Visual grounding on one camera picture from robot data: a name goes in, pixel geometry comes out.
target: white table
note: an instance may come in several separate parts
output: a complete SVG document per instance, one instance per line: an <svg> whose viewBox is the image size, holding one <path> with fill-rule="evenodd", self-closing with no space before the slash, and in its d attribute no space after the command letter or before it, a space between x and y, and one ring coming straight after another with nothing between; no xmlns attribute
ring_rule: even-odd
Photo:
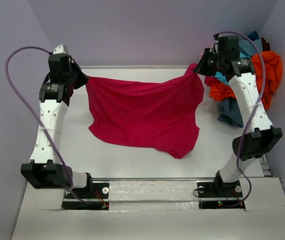
<svg viewBox="0 0 285 240"><path fill-rule="evenodd" d="M285 240L279 180L251 181L246 211L199 210L194 181L112 181L109 211L62 210L61 191L28 185L12 240Z"/></svg>
<svg viewBox="0 0 285 240"><path fill-rule="evenodd" d="M128 81L161 83L184 74L186 68L96 68L84 69L89 76ZM242 129L217 120L217 102L204 87L203 102L196 110L199 136L192 152L183 159L153 148L127 147L105 143L88 130L93 122L85 87L74 92L64 119L60 151L67 165L93 178L205 178L214 177L229 160L232 140ZM250 177L263 177L257 159L246 171Z"/></svg>
<svg viewBox="0 0 285 240"><path fill-rule="evenodd" d="M86 69L91 76L164 82L185 69ZM61 137L61 153L77 172L94 178L158 178L111 181L109 211L62 210L64 191L27 185L13 240L285 240L285 196L277 178L264 177L259 160L246 171L252 194L242 209L199 210L192 195L197 183L177 178L212 178L232 153L241 134L217 120L216 102L208 97L196 110L200 127L193 151L183 159L151 148L104 143L88 130L93 118L83 87L74 93ZM244 193L245 179L240 179Z"/></svg>

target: red cloth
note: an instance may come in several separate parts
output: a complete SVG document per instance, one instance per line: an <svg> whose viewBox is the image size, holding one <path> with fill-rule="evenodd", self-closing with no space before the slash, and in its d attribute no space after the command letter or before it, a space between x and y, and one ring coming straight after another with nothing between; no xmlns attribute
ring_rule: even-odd
<svg viewBox="0 0 285 240"><path fill-rule="evenodd" d="M204 96L195 66L163 83L90 77L86 85L94 119L90 131L106 143L184 157L198 137L195 110Z"/></svg>
<svg viewBox="0 0 285 240"><path fill-rule="evenodd" d="M210 87L212 85L215 85L215 84L220 84L221 82L215 78L215 77L212 77L212 76L206 76L204 78L204 84L207 85L207 87Z"/></svg>

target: black bracket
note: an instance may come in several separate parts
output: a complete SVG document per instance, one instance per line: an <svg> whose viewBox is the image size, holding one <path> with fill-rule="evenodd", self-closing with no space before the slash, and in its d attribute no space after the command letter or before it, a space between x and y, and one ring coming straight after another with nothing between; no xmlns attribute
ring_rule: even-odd
<svg viewBox="0 0 285 240"><path fill-rule="evenodd" d="M205 76L222 73L227 81L232 77L240 77L244 73L255 73L255 67L249 57L239 58L239 37L237 35L218 36L217 52L205 48L202 58L193 72Z"/></svg>
<svg viewBox="0 0 285 240"><path fill-rule="evenodd" d="M72 169L69 166L67 169L72 175ZM20 172L35 189L69 189L71 186L63 166L52 160L47 163L35 163L32 160L23 163Z"/></svg>
<svg viewBox="0 0 285 240"><path fill-rule="evenodd" d="M254 132L247 133L244 136L243 150L241 152L241 161L246 161L252 157L261 158L269 153L279 139L283 136L282 129L270 128L260 131L258 128ZM232 149L235 155L238 153L241 137L232 141Z"/></svg>
<svg viewBox="0 0 285 240"><path fill-rule="evenodd" d="M74 188L73 192L78 198L90 203L81 202L69 193L64 196L61 207L65 210L109 210L109 189L109 182L94 182L92 190Z"/></svg>
<svg viewBox="0 0 285 240"><path fill-rule="evenodd" d="M74 89L85 85L89 77L86 76L72 56L66 53L51 54L48 58L49 73L45 77L40 91L39 100L62 101L69 106Z"/></svg>

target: screw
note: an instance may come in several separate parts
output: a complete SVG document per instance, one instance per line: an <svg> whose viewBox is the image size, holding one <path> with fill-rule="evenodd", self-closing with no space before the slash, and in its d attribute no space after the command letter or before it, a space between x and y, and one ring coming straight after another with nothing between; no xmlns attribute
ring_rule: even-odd
<svg viewBox="0 0 285 240"><path fill-rule="evenodd" d="M199 186L198 187L198 193L203 194L205 192L205 190L202 190L204 188L204 186Z"/></svg>
<svg viewBox="0 0 285 240"><path fill-rule="evenodd" d="M102 189L102 193L103 193L103 194L108 194L108 193L109 193L109 188L105 186L105 187Z"/></svg>
<svg viewBox="0 0 285 240"><path fill-rule="evenodd" d="M242 188L241 186L236 186L236 188L234 189L237 193L241 193Z"/></svg>

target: blue cloth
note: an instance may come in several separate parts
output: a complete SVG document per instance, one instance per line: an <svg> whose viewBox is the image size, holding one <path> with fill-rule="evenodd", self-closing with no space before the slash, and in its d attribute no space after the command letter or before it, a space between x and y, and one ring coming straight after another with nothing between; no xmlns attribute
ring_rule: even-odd
<svg viewBox="0 0 285 240"><path fill-rule="evenodd" d="M261 39L257 39L255 41L253 41L253 43L256 45L259 52L263 51L263 44L262 44ZM239 41L239 50L241 53L243 53L244 55L247 55L249 57L252 57L253 55L255 55L257 53L255 48L253 47L253 45L251 45L251 43L246 39Z"/></svg>
<svg viewBox="0 0 285 240"><path fill-rule="evenodd" d="M230 97L217 104L218 120L230 126L244 127L243 118L237 100Z"/></svg>
<svg viewBox="0 0 285 240"><path fill-rule="evenodd" d="M243 54L242 52L240 53L240 58L249 58L249 56ZM229 86L226 77L221 73L221 72L216 72L216 75L214 76L216 79L218 79L220 82L226 84L227 86Z"/></svg>
<svg viewBox="0 0 285 240"><path fill-rule="evenodd" d="M255 41L259 39L258 33L256 31L253 31L251 34L247 36L250 40Z"/></svg>

